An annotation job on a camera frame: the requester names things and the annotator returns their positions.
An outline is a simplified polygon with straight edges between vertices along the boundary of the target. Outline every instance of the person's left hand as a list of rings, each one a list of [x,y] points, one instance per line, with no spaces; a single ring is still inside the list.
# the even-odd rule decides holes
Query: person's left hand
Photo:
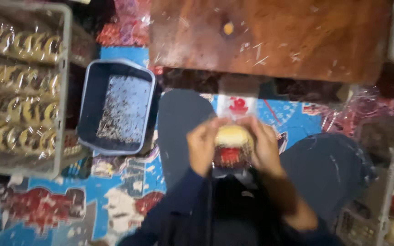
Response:
[[[218,128],[229,122],[228,118],[213,118],[187,134],[189,164],[194,172],[205,177],[215,154],[215,137]]]

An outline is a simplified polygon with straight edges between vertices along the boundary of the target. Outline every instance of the leg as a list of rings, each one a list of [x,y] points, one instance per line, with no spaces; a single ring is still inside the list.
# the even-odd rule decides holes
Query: leg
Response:
[[[281,164],[299,194],[328,223],[374,179],[367,154],[340,134],[317,134],[297,142],[281,154]]]
[[[167,189],[189,167],[186,135],[215,115],[211,103],[192,90],[174,89],[159,102],[158,144]]]

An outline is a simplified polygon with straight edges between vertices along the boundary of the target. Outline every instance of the hand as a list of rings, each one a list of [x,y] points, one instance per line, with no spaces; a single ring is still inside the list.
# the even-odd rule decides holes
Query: hand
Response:
[[[275,131],[271,126],[262,124],[255,116],[248,116],[237,120],[256,137],[255,149],[252,154],[252,164],[261,172],[273,176],[285,176],[279,160],[279,147]]]
[[[218,128],[230,120],[213,118],[197,126],[187,134],[189,163],[194,172],[202,177],[207,175],[215,154],[215,137]]]

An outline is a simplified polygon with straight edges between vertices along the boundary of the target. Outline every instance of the brown table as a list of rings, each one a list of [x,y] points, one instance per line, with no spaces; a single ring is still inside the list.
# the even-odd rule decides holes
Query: brown table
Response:
[[[392,0],[153,0],[150,61],[167,67],[373,84]],[[223,32],[231,21],[234,31]]]

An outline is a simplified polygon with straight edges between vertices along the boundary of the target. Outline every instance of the wooden table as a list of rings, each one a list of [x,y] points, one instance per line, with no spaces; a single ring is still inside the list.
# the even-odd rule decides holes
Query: wooden table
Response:
[[[392,0],[153,0],[150,61],[167,67],[373,84]],[[223,32],[231,21],[234,31]]]

